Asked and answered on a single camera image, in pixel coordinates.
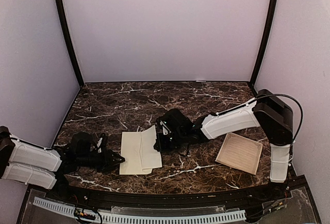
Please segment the cream paper envelope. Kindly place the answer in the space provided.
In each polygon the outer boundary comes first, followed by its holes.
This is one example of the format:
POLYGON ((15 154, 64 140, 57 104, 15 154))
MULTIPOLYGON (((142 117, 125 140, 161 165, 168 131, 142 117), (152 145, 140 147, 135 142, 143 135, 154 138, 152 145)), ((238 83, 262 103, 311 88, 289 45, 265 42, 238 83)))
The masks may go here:
POLYGON ((142 169, 141 133, 123 132, 121 140, 121 156, 125 161, 120 164, 120 175, 146 175, 152 173, 152 169, 142 169))

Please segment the lined letter paper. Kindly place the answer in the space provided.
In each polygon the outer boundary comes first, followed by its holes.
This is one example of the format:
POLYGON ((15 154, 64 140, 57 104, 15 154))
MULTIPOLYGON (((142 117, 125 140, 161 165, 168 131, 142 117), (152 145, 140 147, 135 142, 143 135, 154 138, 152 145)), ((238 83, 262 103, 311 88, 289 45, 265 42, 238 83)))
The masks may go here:
POLYGON ((215 162, 256 175, 263 145, 243 136, 228 133, 215 162))
POLYGON ((154 125, 141 132, 140 158, 143 171, 162 167, 161 154, 154 149, 156 138, 156 128, 154 125))

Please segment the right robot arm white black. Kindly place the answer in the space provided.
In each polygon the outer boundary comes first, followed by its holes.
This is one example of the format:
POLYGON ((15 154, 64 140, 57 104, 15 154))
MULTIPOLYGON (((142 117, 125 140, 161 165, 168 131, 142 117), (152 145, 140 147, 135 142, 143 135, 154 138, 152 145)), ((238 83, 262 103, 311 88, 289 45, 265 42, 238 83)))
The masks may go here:
POLYGON ((292 96, 271 93, 263 89, 256 97, 225 111, 209 113, 191 121, 179 109, 173 108, 157 118, 162 132, 156 135, 154 149, 173 151, 183 144, 201 144, 222 135, 243 129, 260 127, 271 146, 270 181, 263 196, 274 200, 283 192, 288 168, 293 159, 293 144, 301 129, 293 127, 293 110, 282 101, 288 98, 301 106, 292 96))

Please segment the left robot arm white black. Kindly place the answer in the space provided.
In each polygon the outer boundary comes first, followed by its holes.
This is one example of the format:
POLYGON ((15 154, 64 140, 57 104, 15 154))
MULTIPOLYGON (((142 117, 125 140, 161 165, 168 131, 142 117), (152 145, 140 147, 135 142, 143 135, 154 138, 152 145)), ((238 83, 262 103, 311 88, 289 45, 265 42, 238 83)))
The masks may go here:
POLYGON ((107 148, 107 135, 98 141, 86 132, 74 134, 65 146, 45 148, 24 141, 1 126, 1 179, 52 189, 61 201, 73 197, 65 175, 81 167, 109 172, 125 158, 107 148))

